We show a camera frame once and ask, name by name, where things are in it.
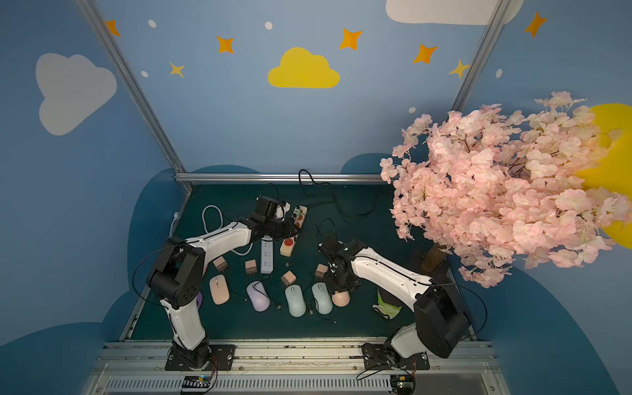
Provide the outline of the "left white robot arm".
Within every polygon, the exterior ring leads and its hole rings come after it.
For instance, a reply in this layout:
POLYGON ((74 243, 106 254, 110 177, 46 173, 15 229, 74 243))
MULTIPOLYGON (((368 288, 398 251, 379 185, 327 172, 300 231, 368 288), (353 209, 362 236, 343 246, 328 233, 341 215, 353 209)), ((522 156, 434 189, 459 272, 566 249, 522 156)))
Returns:
POLYGON ((259 197, 248 217, 197 237, 166 240, 146 284, 166 310, 176 348, 192 352, 207 340, 196 298, 209 263, 264 237, 285 240, 299 233, 289 202, 259 197))

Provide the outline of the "pink charger adapter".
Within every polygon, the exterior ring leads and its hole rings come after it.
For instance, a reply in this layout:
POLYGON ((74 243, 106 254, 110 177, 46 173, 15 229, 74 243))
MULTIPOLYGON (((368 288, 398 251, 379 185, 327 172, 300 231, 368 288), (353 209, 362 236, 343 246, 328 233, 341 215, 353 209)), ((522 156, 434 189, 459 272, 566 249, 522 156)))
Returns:
POLYGON ((314 277, 316 279, 324 279, 325 274, 328 272, 329 270, 329 266, 328 265, 324 265, 322 263, 320 263, 315 272, 314 272, 314 277))
POLYGON ((245 273, 247 275, 254 275, 258 272, 258 264, 255 259, 247 260, 245 262, 245 273))
POLYGON ((220 256, 212 261, 213 266, 216 268, 219 273, 223 273, 229 270, 229 264, 225 260, 223 256, 220 256))
POLYGON ((296 275, 292 271, 287 271, 281 276, 281 284, 285 287, 292 286, 297 280, 296 275))

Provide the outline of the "purple wireless mouse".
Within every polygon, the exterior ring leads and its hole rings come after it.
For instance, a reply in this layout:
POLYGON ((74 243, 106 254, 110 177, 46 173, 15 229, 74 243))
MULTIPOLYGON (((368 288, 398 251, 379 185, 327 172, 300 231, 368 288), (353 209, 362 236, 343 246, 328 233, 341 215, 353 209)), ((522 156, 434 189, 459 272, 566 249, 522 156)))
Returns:
POLYGON ((246 288, 246 292, 256 312, 264 312, 270 307, 271 299, 261 281, 250 283, 246 288))

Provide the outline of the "white power strip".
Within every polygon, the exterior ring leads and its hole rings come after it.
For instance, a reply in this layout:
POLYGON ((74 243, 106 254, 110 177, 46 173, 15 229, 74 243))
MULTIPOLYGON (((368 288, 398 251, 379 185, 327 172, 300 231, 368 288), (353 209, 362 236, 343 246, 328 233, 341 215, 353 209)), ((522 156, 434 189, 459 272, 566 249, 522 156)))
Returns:
POLYGON ((273 239, 265 236, 261 240, 260 272, 269 275, 273 272, 273 239))

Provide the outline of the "cream red power strip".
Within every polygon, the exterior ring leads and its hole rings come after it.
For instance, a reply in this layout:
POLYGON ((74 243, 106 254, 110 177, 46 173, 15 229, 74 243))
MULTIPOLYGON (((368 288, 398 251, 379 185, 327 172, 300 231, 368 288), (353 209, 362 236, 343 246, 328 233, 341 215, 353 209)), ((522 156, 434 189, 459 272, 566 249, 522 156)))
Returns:
POLYGON ((301 233, 302 227, 305 223, 306 215, 308 212, 308 207, 306 206, 296 206, 294 211, 291 214, 291 219, 293 221, 294 227, 292 228, 293 234, 284 239, 283 243, 280 247, 280 254, 284 257, 291 257, 294 249, 296 248, 297 239, 299 234, 301 233))

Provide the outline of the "light green wireless mouse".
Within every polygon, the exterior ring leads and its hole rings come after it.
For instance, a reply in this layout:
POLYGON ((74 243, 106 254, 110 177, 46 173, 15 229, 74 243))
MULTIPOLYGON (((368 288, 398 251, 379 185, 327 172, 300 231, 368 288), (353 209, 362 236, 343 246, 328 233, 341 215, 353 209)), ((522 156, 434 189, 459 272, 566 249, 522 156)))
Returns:
POLYGON ((290 315, 294 318, 302 317, 307 307, 301 287, 296 284, 288 286, 285 289, 285 295, 290 315))

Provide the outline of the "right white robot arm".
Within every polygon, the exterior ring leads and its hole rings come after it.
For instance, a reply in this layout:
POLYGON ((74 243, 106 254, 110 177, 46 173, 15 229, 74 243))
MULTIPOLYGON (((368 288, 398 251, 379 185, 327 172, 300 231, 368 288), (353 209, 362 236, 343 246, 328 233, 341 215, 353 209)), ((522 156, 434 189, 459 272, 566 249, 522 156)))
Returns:
POLYGON ((324 281, 336 306, 347 306, 350 292, 364 279, 414 313, 414 324, 399 329, 386 343, 396 356, 407 359, 427 350, 446 359, 469 329, 462 296, 447 276, 432 278, 407 270, 359 240, 345 244, 329 236, 319 243, 319 252, 329 264, 324 281))

